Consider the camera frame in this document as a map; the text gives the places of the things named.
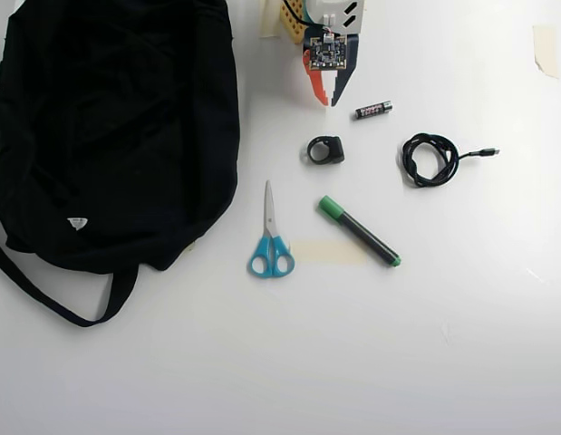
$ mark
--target black plastic ring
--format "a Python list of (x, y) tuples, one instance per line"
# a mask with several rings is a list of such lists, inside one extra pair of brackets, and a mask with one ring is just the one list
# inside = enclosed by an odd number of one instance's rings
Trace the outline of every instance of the black plastic ring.
[[(328, 155), (326, 158), (321, 160), (316, 160), (313, 157), (313, 149), (320, 144), (328, 147)], [(344, 150), (341, 138), (338, 136), (319, 136), (313, 139), (308, 145), (308, 158), (315, 165), (328, 165), (329, 163), (341, 163), (344, 161)]]

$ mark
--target black backpack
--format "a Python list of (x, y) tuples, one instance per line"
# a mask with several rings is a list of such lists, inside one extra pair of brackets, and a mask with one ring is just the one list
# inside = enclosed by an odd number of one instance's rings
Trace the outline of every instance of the black backpack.
[(92, 322), (0, 268), (82, 327), (120, 310), (139, 264), (165, 270), (237, 185), (239, 120), (225, 0), (26, 0), (0, 68), (0, 221), (6, 245), (113, 274)]

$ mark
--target backpack logo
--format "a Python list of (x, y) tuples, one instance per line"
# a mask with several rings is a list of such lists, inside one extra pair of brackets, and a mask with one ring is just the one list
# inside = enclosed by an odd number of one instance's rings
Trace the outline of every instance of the backpack logo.
[(81, 231), (89, 223), (89, 219), (85, 217), (69, 217), (67, 220), (71, 222), (71, 225), (77, 231)]

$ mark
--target blue scissors handle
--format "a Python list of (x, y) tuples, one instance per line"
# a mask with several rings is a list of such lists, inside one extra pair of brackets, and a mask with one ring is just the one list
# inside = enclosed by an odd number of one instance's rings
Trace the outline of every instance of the blue scissors handle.
[[(264, 272), (257, 272), (254, 268), (254, 262), (261, 258), (264, 262), (265, 270)], [(288, 264), (288, 268), (283, 271), (278, 267), (278, 262), (280, 258), (284, 258)], [(252, 274), (259, 278), (281, 278), (283, 276), (290, 275), (296, 266), (295, 258), (290, 254), (290, 251), (286, 247), (284, 241), (281, 237), (262, 237), (255, 254), (250, 259), (249, 268)]]

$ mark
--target black wire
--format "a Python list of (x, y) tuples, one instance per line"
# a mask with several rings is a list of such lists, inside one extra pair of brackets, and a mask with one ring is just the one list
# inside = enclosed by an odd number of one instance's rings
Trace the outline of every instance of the black wire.
[[(413, 153), (420, 145), (431, 145), (445, 162), (445, 167), (432, 179), (426, 179), (417, 173), (417, 163), (413, 160)], [(457, 147), (449, 139), (436, 134), (419, 133), (403, 145), (402, 161), (405, 170), (420, 188), (436, 188), (450, 181), (459, 169), (459, 161), (467, 157), (487, 157), (499, 154), (494, 148), (473, 151), (460, 156)]]
[(313, 27), (313, 28), (315, 28), (315, 29), (322, 29), (322, 30), (324, 30), (324, 26), (323, 26), (322, 24), (319, 24), (319, 23), (309, 23), (309, 22), (303, 20), (302, 18), (300, 18), (300, 17), (296, 14), (295, 10), (290, 6), (290, 4), (288, 3), (288, 0), (284, 0), (284, 4), (285, 4), (286, 8), (290, 11), (290, 14), (292, 14), (292, 16), (294, 17), (294, 19), (295, 19), (298, 23), (300, 23), (300, 24), (302, 24), (302, 25), (307, 25), (307, 26), (309, 26), (309, 27)]

